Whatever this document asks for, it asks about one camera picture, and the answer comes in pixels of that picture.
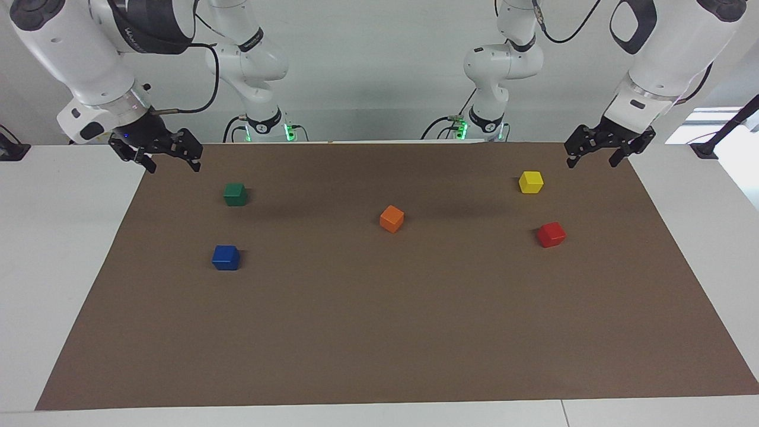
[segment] white wall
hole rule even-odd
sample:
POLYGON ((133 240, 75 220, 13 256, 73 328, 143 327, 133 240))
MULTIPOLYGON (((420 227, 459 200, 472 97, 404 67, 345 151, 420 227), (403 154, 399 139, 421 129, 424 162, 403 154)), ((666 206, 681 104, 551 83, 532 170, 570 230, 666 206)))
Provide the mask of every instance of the white wall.
MULTIPOLYGON (((550 32, 555 37, 570 33, 592 3, 548 3, 550 32)), ((509 83, 511 140, 561 141, 577 124, 597 123, 631 64, 608 31, 616 3, 602 2, 570 43, 557 46, 538 36, 546 53, 543 72, 509 83)), ((458 112, 471 92, 462 69, 467 50, 502 42, 489 0, 257 0, 254 5, 266 36, 291 59, 287 78, 273 84, 280 104, 314 140, 419 138, 433 119, 458 112)), ((203 2, 199 12, 209 17, 203 2)), ((750 12, 747 21, 755 28, 759 14, 750 12)), ((9 25, 3 16, 0 121, 33 143, 64 143, 55 114, 70 94, 35 63, 9 25), (20 77, 11 82, 9 76, 20 77)), ((753 44, 757 34, 744 32, 740 38, 737 43, 753 44)), ((219 39, 198 27, 196 40, 219 39)), ((153 85, 157 108, 191 108, 205 103, 213 88, 203 55, 202 49, 190 49, 174 57, 128 55, 126 61, 139 79, 153 85)), ((719 78, 714 73, 713 79, 719 78)), ((240 113, 238 98, 222 84, 211 110, 169 117, 167 123, 188 127, 202 141, 218 141, 228 119, 240 113)))
POLYGON ((759 93, 759 41, 712 93, 702 106, 744 106, 759 93))

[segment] white surface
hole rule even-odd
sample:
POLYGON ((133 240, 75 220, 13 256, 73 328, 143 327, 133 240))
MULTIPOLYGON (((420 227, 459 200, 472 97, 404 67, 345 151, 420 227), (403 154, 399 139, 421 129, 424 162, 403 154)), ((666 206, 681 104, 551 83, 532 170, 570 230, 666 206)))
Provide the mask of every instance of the white surface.
POLYGON ((759 396, 565 400, 571 427, 756 427, 759 396))
POLYGON ((0 411, 34 409, 141 176, 107 146, 0 163, 0 411))
MULTIPOLYGON (((570 43, 554 45, 537 35, 545 51, 543 70, 508 84, 506 120, 513 125, 514 141, 560 141, 580 123, 597 124, 632 64, 609 34, 617 3, 601 2, 570 43)), ((568 36, 592 4, 546 2, 551 34, 568 36)), ((471 92, 473 84, 462 67, 466 52, 504 41, 489 0, 256 0, 253 6, 266 36, 291 60, 288 76, 273 84, 276 97, 314 140, 419 138, 431 121, 458 112, 471 92)), ((206 2, 200 2, 199 13, 210 20, 206 2)), ((0 93, 13 93, 44 114, 40 120, 25 120, 3 105, 0 121, 34 144, 65 144, 54 121, 70 95, 24 51, 7 16, 1 15, 0 74, 14 78, 9 84, 0 81, 0 93), (40 123, 50 129, 43 138, 35 129, 40 123)), ((757 39, 759 8, 752 3, 746 21, 747 31, 734 43, 741 51, 736 61, 757 39)), ((220 41, 202 25, 197 34, 197 41, 220 41)), ((203 49, 189 49, 179 56, 126 55, 125 61, 142 82, 153 85, 156 108, 193 108, 203 105, 213 88, 203 55, 203 49)), ((730 61, 720 58, 712 82, 726 76, 721 67, 730 61)), ((749 81, 755 80, 753 74, 742 76, 745 84, 755 84, 749 81)), ((210 111, 166 121, 172 130, 191 129, 201 141, 219 141, 226 122, 242 112, 235 92, 222 85, 210 111)))
POLYGON ((714 153, 730 178, 759 209, 759 134, 739 126, 716 146, 714 153))
POLYGON ((652 144, 632 158, 709 300, 759 376, 759 212, 718 162, 652 144))
POLYGON ((92 410, 0 414, 14 427, 566 427, 558 400, 492 403, 402 403, 328 406, 247 406, 92 410))

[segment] green cube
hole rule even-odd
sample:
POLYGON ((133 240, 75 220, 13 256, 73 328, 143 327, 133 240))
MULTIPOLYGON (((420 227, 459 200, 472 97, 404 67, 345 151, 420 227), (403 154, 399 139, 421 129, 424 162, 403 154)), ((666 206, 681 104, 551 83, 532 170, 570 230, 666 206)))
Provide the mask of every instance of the green cube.
POLYGON ((245 185, 239 182, 227 184, 224 187, 224 201, 227 202, 227 206, 245 206, 247 203, 245 185))

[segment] orange cube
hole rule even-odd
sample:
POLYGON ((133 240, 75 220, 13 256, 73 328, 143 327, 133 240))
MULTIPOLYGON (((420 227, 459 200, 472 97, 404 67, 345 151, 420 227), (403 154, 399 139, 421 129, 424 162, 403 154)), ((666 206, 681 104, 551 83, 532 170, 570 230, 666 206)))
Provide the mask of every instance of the orange cube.
POLYGON ((379 216, 379 224, 389 232, 396 232, 403 225, 403 210, 390 205, 379 216))

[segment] cable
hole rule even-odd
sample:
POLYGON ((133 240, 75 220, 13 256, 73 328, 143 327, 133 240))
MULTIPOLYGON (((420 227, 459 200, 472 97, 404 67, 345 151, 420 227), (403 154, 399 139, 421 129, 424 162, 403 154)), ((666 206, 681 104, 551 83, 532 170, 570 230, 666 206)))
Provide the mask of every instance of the cable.
POLYGON ((691 144, 693 141, 696 141, 697 139, 701 139, 701 138, 703 138, 703 137, 710 137, 710 136, 712 136, 712 135, 716 134, 717 132, 718 132, 718 131, 715 131, 715 132, 711 132, 711 133, 709 133, 709 134, 703 134, 703 135, 701 135, 701 136, 699 136, 699 137, 693 138, 693 139, 691 139, 690 141, 686 142, 686 143, 685 143, 685 145, 690 145, 690 144, 691 144))
MULTIPOLYGON (((114 11, 114 13, 118 14, 118 16, 126 24, 131 25, 139 33, 143 33, 143 31, 138 26, 134 25, 126 17, 126 15, 124 15, 121 12, 120 9, 115 8, 115 9, 113 9, 113 11, 114 11)), ((154 36, 152 34, 146 34, 146 35, 149 36, 149 37, 151 37, 153 40, 159 41, 161 43, 184 47, 183 43, 177 43, 177 42, 174 42, 172 40, 164 40, 164 39, 162 39, 160 37, 156 37, 156 36, 154 36)), ((213 104, 213 101, 216 100, 216 94, 219 92, 219 55, 216 54, 216 50, 213 48, 215 45, 216 44, 209 45, 209 44, 205 44, 205 43, 190 43, 190 44, 187 45, 187 47, 203 47, 203 48, 209 49, 211 51, 211 53, 213 54, 214 61, 216 62, 216 82, 214 83, 214 86, 213 86, 213 95, 211 95, 211 99, 208 101, 208 103, 206 103, 206 105, 204 105, 204 106, 202 106, 202 107, 200 107, 198 109, 159 109, 159 110, 153 111, 151 114, 153 114, 153 115, 193 114, 195 112, 205 111, 206 109, 208 109, 208 107, 211 106, 211 104, 213 104)))
POLYGON ((440 139, 442 137, 442 133, 445 131, 448 131, 448 134, 451 134, 451 131, 455 131, 458 128, 456 126, 451 126, 450 128, 444 128, 442 131, 440 131, 439 134, 437 134, 437 139, 440 139))
POLYGON ((194 114, 196 112, 206 111, 208 107, 213 104, 214 101, 216 101, 216 94, 219 93, 219 54, 216 53, 216 50, 213 48, 216 44, 205 44, 205 43, 190 43, 189 47, 202 47, 205 49, 208 49, 213 54, 213 61, 216 63, 216 81, 213 84, 213 93, 211 94, 211 99, 208 100, 206 105, 196 108, 196 109, 177 109, 177 108, 171 108, 171 109, 157 109, 156 111, 153 111, 153 115, 166 115, 166 114, 194 114))
POLYGON ((235 142, 235 132, 236 131, 247 131, 247 129, 245 128, 245 126, 238 126, 237 128, 234 128, 232 130, 232 142, 235 142))
POLYGON ((696 89, 693 91, 693 93, 686 96, 685 98, 681 98, 677 100, 677 102, 675 103, 676 106, 681 106, 682 104, 687 103, 688 101, 692 100, 694 96, 698 95, 698 93, 704 87, 704 84, 706 84, 707 79, 709 78, 709 74, 711 74, 712 65, 714 65, 714 62, 709 64, 706 72, 704 72, 704 76, 701 78, 701 82, 698 84, 698 86, 696 86, 696 89))
POLYGON ((10 136, 12 136, 12 137, 13 137, 13 139, 15 139, 15 140, 16 140, 16 143, 17 143, 17 144, 21 144, 21 140, 20 140, 20 139, 18 139, 18 137, 17 137, 17 136, 16 136, 16 135, 15 135, 13 132, 11 132, 11 130, 10 130, 10 129, 6 128, 4 125, 0 125, 0 128, 2 128, 2 130, 4 130, 4 131, 5 131, 5 133, 7 133, 7 134, 9 134, 10 136))
POLYGON ((244 120, 244 119, 241 119, 241 117, 244 117, 244 116, 243 115, 237 115, 232 120, 230 120, 229 123, 227 123, 227 127, 224 129, 224 138, 222 138, 222 143, 225 143, 227 141, 227 137, 229 136, 229 129, 231 129, 232 125, 237 120, 244 120))
MULTIPOLYGON (((467 98, 467 101, 464 103, 464 106, 458 111, 458 115, 464 114, 464 110, 467 109, 467 105, 469 105, 469 101, 472 100, 472 97, 474 97, 474 94, 477 92, 477 88, 475 87, 472 90, 472 93, 469 94, 469 97, 467 98)), ((446 134, 446 139, 451 136, 451 131, 448 131, 446 134)))
POLYGON ((445 117, 441 117, 441 118, 437 119, 436 121, 434 121, 434 122, 430 123, 430 125, 429 125, 429 126, 427 126, 427 129, 426 129, 426 130, 424 131, 424 133, 422 134, 422 138, 419 138, 419 139, 424 139, 424 138, 427 136, 427 134, 428 134, 428 133, 430 133, 430 131, 432 130, 432 128, 433 128, 435 125, 437 125, 437 124, 438 124, 438 123, 440 123, 440 122, 444 122, 445 120, 448 120, 449 122, 451 121, 451 119, 449 119, 449 118, 448 118, 448 116, 445 116, 445 117))
POLYGON ((292 125, 293 129, 303 129, 303 133, 306 134, 306 141, 311 142, 311 139, 308 138, 308 131, 303 125, 292 125))
POLYGON ((543 10, 540 8, 540 5, 537 4, 537 0, 532 0, 533 9, 535 10, 535 18, 537 19, 537 23, 540 25, 540 29, 543 31, 543 34, 546 35, 546 38, 550 40, 553 43, 561 44, 561 43, 567 43, 569 40, 572 40, 577 36, 580 31, 585 27, 585 24, 587 24, 588 20, 590 20, 591 16, 593 16, 593 13, 596 11, 596 8, 601 3, 601 0, 596 0, 596 3, 591 8, 591 11, 587 13, 585 16, 585 19, 582 20, 582 24, 580 24, 580 27, 577 27, 577 30, 575 30, 574 33, 572 33, 571 36, 567 37, 564 40, 556 40, 553 37, 551 37, 548 34, 548 30, 546 29, 546 22, 544 20, 543 16, 543 10))
POLYGON ((218 35, 220 35, 220 36, 222 36, 222 37, 226 37, 224 34, 221 34, 219 31, 216 31, 216 29, 214 29, 213 27, 211 27, 211 26, 210 26, 210 25, 209 25, 209 24, 206 22, 206 20, 204 20, 204 19, 203 19, 203 18, 202 18, 200 15, 198 15, 198 14, 195 14, 195 17, 196 17, 196 18, 197 18, 197 19, 198 19, 198 20, 199 20, 199 21, 200 21, 200 22, 201 22, 203 25, 205 25, 205 26, 206 26, 206 28, 208 28, 209 30, 213 31, 214 33, 216 33, 216 34, 218 34, 218 35))

